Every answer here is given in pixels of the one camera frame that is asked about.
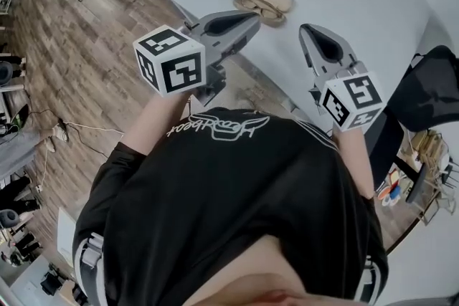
white table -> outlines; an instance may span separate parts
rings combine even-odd
[[[234,9],[232,0],[172,1],[195,17]],[[388,98],[402,79],[431,13],[425,0],[295,2],[284,26],[263,26],[242,54],[324,130],[331,127],[331,118],[319,115],[308,93],[314,76],[298,41],[300,25],[319,24],[343,36],[367,68],[377,73]]]

shirt logo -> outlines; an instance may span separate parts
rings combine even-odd
[[[265,126],[270,120],[269,116],[246,120],[242,123],[237,123],[231,120],[220,120],[216,116],[206,114],[196,114],[188,117],[187,123],[174,126],[166,135],[169,137],[172,133],[179,133],[182,130],[190,128],[196,132],[209,128],[212,131],[213,140],[223,140],[226,142],[235,142],[245,133],[251,138],[254,132]]]

eyeglasses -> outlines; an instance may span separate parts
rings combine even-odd
[[[235,6],[238,9],[254,11],[268,21],[282,22],[285,17],[281,11],[264,0],[235,0]]]

desk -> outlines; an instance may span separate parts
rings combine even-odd
[[[195,17],[234,9],[232,0],[172,0]],[[386,98],[394,92],[416,52],[430,16],[425,0],[295,0],[279,29],[262,26],[242,55],[269,77],[315,124],[320,116],[308,91],[314,76],[303,56],[298,30],[319,24],[344,37],[357,57],[377,73]]]

black t-shirt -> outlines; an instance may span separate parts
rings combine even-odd
[[[354,299],[371,283],[375,296],[387,278],[373,203],[334,143],[303,121],[253,111],[192,115],[146,157],[118,144],[78,219],[74,251],[91,232],[105,239],[114,305],[182,305],[266,234],[310,293]]]

